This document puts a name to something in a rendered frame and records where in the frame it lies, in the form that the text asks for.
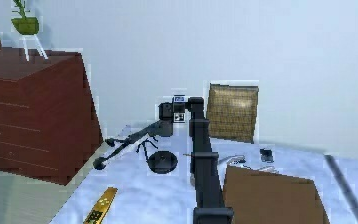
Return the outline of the small black object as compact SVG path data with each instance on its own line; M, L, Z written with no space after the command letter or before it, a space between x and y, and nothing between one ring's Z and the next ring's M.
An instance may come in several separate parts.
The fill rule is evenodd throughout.
M274 162L273 153L272 153L271 150L262 148L260 150L260 155L261 155L261 161L262 162L267 162L267 163L273 163Z

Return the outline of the red-brown chest of drawers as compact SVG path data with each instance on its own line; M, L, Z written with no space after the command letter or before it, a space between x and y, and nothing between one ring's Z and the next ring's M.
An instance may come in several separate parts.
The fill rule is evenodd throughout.
M82 55L0 51L0 171L68 184L102 144Z

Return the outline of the grey thin curved object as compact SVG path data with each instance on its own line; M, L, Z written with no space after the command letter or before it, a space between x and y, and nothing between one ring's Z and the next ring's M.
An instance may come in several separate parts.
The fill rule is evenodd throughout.
M218 160L218 164L245 163L244 155L231 155Z

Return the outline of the black wiry statue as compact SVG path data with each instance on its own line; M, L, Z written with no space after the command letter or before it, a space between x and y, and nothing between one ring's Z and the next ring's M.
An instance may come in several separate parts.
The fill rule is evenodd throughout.
M140 151L142 151L144 153L145 160L148 160L148 147L152 146L153 148L157 149L157 143L158 139L155 136L147 137L145 140L143 140L137 145L136 152L139 153Z

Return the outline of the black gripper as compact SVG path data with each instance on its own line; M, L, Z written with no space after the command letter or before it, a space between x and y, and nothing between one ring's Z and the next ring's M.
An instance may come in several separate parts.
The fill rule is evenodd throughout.
M159 135L162 137L170 137L173 135L173 112L172 104L169 102L161 103L159 105L159 123L155 122L147 127L128 135L125 139L115 139L108 138L105 140L105 143L114 147L115 143L120 143L120 146L117 147L111 154L106 157L98 157L93 162L93 168L96 170L103 170L106 167L106 162L118 155L130 144L134 144L140 140L145 135L155 136L159 129Z

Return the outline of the brown carton box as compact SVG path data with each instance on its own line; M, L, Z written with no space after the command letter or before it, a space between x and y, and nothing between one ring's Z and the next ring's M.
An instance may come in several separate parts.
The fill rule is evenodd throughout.
M232 224L330 224L309 179L228 166L223 191Z

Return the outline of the dark grey long rod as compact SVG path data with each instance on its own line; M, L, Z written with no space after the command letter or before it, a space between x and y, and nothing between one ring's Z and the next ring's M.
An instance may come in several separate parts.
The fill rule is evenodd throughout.
M358 199L354 194L352 188L350 187L349 182L345 178L343 172L341 171L338 163L336 162L335 158L332 155L325 154L324 155L325 161L329 166L336 182L338 183L343 196L345 197L349 208L357 220L358 223Z

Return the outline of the green potted house plant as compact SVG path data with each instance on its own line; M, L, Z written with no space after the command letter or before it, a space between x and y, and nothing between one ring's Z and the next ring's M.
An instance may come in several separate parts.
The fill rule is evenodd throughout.
M21 40L23 42L26 60L30 60L29 49L27 46L28 38L32 38L35 41L38 54L47 60L48 55L46 54L38 37L38 33L40 31L40 23L38 18L35 16L28 16L29 10L26 9L26 0L12 1L15 7L13 13L17 13L18 17L12 18L11 23L15 30L22 36Z

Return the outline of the tan woven pillow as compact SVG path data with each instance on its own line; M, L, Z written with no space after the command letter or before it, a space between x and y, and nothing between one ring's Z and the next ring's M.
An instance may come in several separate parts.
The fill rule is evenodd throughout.
M206 117L211 137L254 143L258 86L211 84Z

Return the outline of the pale blue bed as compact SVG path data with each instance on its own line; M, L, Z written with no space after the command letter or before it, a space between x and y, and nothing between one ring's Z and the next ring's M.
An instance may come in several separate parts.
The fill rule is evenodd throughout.
M272 146L274 162L260 159L260 146L230 140L213 139L212 149L219 159L231 155L244 155L244 168L277 171L288 176L308 178L315 182L331 224L358 224L324 155ZM148 152L167 150L178 160L177 168L169 174L159 175L148 168L144 153L136 152L136 145L127 147L108 161L103 170L92 169L66 201L49 224L83 224L99 197L108 187L118 189L103 224L192 224L192 211L196 206L195 189L190 182L192 148L188 127L174 126L174 134L158 138L158 148ZM229 164L218 164L219 175L224 176Z

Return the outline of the yellow flat stick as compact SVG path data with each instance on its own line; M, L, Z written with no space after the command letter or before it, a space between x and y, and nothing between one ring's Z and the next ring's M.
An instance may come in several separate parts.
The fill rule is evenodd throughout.
M117 188L108 187L92 207L91 211L83 221L83 224L102 224L102 221L109 211L117 191Z

